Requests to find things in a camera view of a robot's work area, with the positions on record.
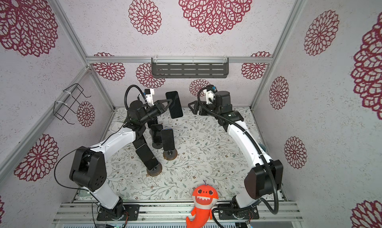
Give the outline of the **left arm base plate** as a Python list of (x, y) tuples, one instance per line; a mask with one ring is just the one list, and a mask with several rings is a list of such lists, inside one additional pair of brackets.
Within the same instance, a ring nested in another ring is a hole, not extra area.
[(136, 221), (140, 206), (136, 204), (124, 204), (114, 209), (106, 209), (100, 206), (96, 221)]

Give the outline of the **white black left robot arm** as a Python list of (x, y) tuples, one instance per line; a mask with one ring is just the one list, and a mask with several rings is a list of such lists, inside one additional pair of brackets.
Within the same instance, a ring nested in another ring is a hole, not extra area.
[(144, 138), (146, 124), (163, 114), (172, 104), (172, 99), (155, 101), (152, 106), (133, 101), (127, 110), (127, 118), (121, 128), (104, 141), (92, 147), (76, 150), (70, 180), (89, 191), (100, 203), (102, 210), (113, 219), (120, 219), (124, 212), (123, 200), (106, 181), (106, 162), (120, 149), (133, 144), (136, 153), (146, 166), (150, 176), (162, 172), (162, 165), (156, 159)]

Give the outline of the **black smartphone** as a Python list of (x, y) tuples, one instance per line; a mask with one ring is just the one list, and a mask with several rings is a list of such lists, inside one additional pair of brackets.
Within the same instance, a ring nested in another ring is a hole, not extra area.
[(183, 117), (183, 110), (180, 97), (177, 91), (166, 92), (166, 99), (171, 99), (169, 106), (170, 116), (172, 119)]

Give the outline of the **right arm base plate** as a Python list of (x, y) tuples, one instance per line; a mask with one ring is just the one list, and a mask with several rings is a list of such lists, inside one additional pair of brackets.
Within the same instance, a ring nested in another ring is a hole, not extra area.
[(232, 204), (219, 204), (217, 206), (220, 220), (257, 220), (259, 212), (257, 206), (250, 206), (247, 210), (238, 210)]

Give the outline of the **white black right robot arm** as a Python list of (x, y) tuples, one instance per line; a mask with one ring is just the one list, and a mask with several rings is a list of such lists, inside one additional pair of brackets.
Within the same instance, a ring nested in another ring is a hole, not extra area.
[(244, 189), (232, 199), (235, 210), (244, 210), (259, 203), (272, 214), (279, 212), (279, 194), (284, 166), (272, 159), (248, 129), (243, 116), (235, 111), (228, 91), (218, 91), (214, 85), (201, 88), (197, 101), (190, 103), (194, 114), (210, 115), (237, 144), (249, 167)]

